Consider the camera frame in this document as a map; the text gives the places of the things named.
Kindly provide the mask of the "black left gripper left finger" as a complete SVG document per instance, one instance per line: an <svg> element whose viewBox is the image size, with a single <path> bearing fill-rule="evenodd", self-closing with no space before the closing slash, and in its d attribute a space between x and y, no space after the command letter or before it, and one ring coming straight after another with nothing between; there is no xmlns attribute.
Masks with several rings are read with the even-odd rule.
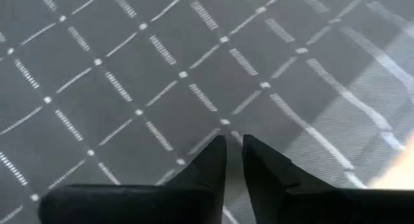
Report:
<svg viewBox="0 0 414 224"><path fill-rule="evenodd" d="M41 198L41 224L221 224L227 143L214 137L163 185L65 185Z"/></svg>

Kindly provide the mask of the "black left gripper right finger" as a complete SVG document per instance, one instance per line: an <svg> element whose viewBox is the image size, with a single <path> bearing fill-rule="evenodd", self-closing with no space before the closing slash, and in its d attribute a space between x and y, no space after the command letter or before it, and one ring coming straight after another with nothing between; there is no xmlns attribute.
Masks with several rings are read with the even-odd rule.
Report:
<svg viewBox="0 0 414 224"><path fill-rule="evenodd" d="M243 170L257 224L414 224L414 191L332 186L253 135Z"/></svg>

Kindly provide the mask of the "grey checked towel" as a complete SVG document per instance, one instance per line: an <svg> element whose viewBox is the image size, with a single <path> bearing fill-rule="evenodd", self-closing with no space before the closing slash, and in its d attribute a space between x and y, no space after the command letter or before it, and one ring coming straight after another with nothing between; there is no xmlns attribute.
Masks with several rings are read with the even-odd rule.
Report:
<svg viewBox="0 0 414 224"><path fill-rule="evenodd" d="M161 185L251 134L369 188L414 134L414 0L0 0L0 224L68 184Z"/></svg>

